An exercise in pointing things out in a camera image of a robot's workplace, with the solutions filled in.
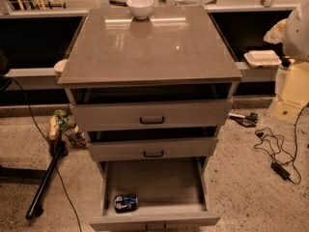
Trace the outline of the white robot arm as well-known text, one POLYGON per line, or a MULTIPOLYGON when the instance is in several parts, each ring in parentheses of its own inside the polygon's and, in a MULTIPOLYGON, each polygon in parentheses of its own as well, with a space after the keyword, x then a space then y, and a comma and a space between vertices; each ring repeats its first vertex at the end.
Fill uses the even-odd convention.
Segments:
POLYGON ((297 61, 309 62, 309 0, 302 0, 287 18, 283 52, 297 61))

